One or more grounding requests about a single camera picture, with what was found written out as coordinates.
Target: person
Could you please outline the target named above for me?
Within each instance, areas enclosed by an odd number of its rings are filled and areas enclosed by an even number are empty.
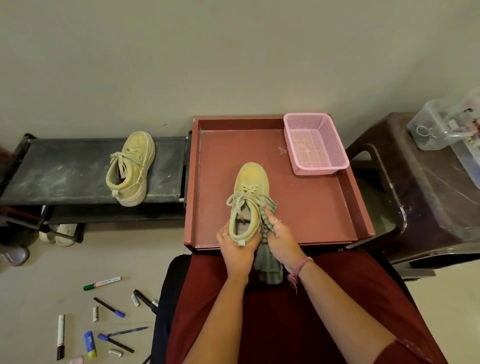
[[[227,223],[216,235],[226,277],[221,257],[192,258],[175,302],[167,363],[446,363],[406,287],[375,259],[354,252],[309,258],[290,228],[264,211],[274,225],[268,245],[295,289],[288,281],[258,282],[252,264],[261,234],[239,247]]]

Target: green marker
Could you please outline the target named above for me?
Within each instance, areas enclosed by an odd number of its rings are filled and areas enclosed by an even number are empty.
[[[84,291],[89,291],[89,290],[92,290],[93,288],[97,288],[97,287],[103,286],[105,284],[113,283],[113,282],[116,282],[120,279],[121,279],[121,277],[115,277],[115,278],[104,280],[104,281],[101,281],[101,282],[98,282],[98,283],[89,284],[88,286],[84,286]]]

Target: hand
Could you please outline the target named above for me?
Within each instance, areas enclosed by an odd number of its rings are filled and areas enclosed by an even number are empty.
[[[258,248],[258,244],[262,241],[261,233],[256,233],[253,239],[245,246],[238,246],[228,234],[227,221],[225,226],[217,233],[216,239],[227,266],[228,278],[239,280],[246,285],[248,274],[252,269],[255,251]]]
[[[278,220],[278,218],[272,214],[268,206],[264,207],[264,212],[271,224],[276,221],[273,226],[274,231],[269,231],[267,234],[270,251],[273,256],[285,266],[285,269],[289,273],[292,273],[297,267],[297,264],[302,259],[306,258],[306,255],[293,237],[290,228]]]

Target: person's right hand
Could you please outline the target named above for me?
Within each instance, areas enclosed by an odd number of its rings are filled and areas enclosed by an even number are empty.
[[[268,206],[264,207],[264,212],[271,224],[278,220]],[[278,220],[273,226],[273,230],[274,231],[269,231],[267,234],[270,251],[273,256],[285,266],[287,271],[292,273],[297,264],[306,258],[306,255],[298,245],[287,225]]]

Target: forearm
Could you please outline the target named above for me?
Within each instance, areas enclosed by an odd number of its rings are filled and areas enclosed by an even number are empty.
[[[330,336],[349,364],[372,364],[395,336],[313,262],[299,278]]]
[[[238,361],[246,282],[227,279],[185,364],[233,364]]]

